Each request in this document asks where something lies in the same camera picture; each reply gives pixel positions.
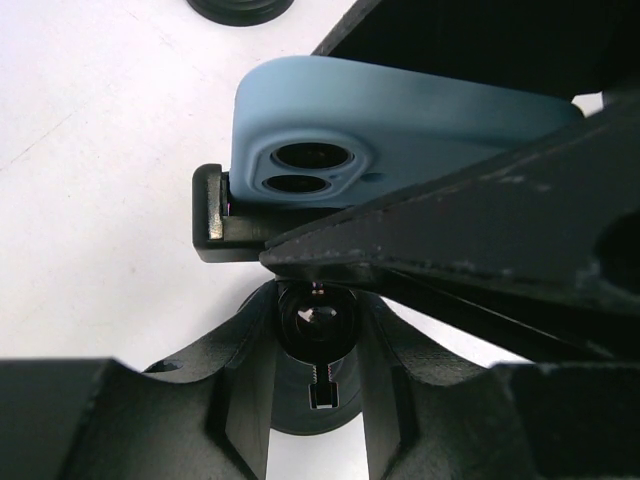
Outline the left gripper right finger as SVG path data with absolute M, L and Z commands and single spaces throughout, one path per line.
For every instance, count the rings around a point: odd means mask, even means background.
M 635 479 L 639 367 L 621 362 L 482 368 L 358 300 L 357 344 L 373 479 Z

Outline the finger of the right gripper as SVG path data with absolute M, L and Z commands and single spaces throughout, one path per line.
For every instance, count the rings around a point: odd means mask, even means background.
M 392 276 L 637 315 L 626 251 L 598 243 L 639 210 L 639 111 L 611 107 L 529 146 L 308 224 L 261 263 L 388 297 Z
M 636 1 L 357 1 L 314 50 L 563 99 L 639 99 Z

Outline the black round-base phone stand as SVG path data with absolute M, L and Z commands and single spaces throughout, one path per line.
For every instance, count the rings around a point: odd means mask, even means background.
M 204 18 L 233 27 L 264 24 L 292 5 L 288 0 L 188 0 L 187 3 Z

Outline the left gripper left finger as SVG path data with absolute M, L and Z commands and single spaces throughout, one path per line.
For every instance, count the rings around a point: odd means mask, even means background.
M 262 479 L 277 343 L 267 282 L 215 330 L 137 372 L 113 359 L 1 364 L 5 479 Z

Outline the light blue cased phone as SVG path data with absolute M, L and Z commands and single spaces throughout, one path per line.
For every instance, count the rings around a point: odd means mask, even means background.
M 578 121 L 570 101 L 331 57 L 251 70 L 235 97 L 238 201 L 345 208 L 446 176 Z

